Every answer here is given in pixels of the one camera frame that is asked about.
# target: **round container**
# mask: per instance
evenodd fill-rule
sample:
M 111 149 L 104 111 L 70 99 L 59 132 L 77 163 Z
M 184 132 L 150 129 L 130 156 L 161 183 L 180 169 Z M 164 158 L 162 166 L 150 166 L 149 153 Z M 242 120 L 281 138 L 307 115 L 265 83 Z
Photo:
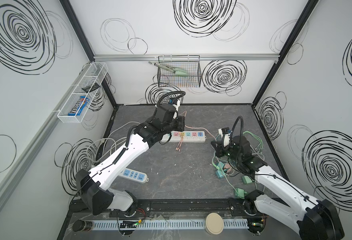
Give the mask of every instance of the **round container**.
M 210 213 L 205 218 L 205 230 L 212 235 L 220 234 L 224 229 L 224 221 L 217 213 Z
M 83 221 L 83 220 L 77 220 L 76 222 L 73 223 L 72 230 L 74 232 L 79 232 L 79 231 L 90 231 L 93 227 L 93 223 L 91 221 Z

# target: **black wire basket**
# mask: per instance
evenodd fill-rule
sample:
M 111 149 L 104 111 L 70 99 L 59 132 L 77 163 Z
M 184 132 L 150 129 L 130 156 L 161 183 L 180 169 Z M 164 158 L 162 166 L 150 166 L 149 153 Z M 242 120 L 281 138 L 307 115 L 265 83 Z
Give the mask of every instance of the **black wire basket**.
M 159 87 L 164 85 L 172 85 L 182 88 L 199 88 L 201 84 L 202 74 L 200 69 L 199 55 L 169 55 L 159 56 L 159 63 L 173 68 L 181 68 L 187 71 L 185 76 L 177 76 L 175 73 L 169 72 L 162 68 L 158 68 L 157 81 Z

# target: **power strip with blue sockets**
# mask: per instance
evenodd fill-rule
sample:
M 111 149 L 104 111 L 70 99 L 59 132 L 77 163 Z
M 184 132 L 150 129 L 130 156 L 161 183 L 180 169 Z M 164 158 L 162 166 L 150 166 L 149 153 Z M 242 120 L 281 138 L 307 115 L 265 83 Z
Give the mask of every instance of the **power strip with blue sockets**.
M 182 137 L 182 142 L 205 142 L 205 132 L 204 131 L 172 131 L 172 137 L 169 142 L 179 142 Z M 161 143 L 168 141 L 169 134 L 165 134 L 163 139 L 161 139 Z
M 124 170 L 122 170 L 119 174 L 119 177 L 123 177 L 139 183 L 146 183 L 149 181 L 149 178 L 145 173 L 129 168 L 125 168 Z

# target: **power socket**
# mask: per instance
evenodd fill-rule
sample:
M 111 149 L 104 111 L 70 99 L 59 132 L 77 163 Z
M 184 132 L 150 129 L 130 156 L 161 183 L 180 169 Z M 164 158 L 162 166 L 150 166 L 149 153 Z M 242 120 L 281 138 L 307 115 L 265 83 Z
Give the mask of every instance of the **power socket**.
M 179 142 L 182 137 L 182 142 L 205 142 L 206 136 L 204 131 L 172 131 L 172 137 L 169 142 Z M 165 134 L 161 143 L 165 143 L 169 139 L 169 134 Z
M 149 181 L 149 178 L 145 173 L 139 172 L 133 169 L 129 169 L 129 168 L 125 168 L 124 170 L 122 170 L 118 176 L 135 182 L 139 182 L 139 183 L 146 183 Z

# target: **wire basket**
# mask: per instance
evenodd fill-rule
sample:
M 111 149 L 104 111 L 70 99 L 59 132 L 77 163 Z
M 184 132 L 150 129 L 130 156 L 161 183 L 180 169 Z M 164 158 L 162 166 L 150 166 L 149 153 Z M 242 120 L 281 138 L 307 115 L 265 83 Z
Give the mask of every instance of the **wire basket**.
M 202 74 L 200 69 L 199 55 L 169 55 L 159 56 L 159 63 L 168 67 L 181 68 L 187 71 L 186 76 L 177 76 L 175 73 L 169 72 L 162 68 L 158 68 L 157 81 L 159 87 L 164 85 L 172 85 L 182 88 L 199 88 L 201 84 Z
M 106 63 L 91 63 L 75 89 L 64 103 L 57 117 L 64 123 L 82 122 L 97 92 L 102 88 L 102 81 L 108 71 Z M 92 87 L 99 86 L 91 92 Z

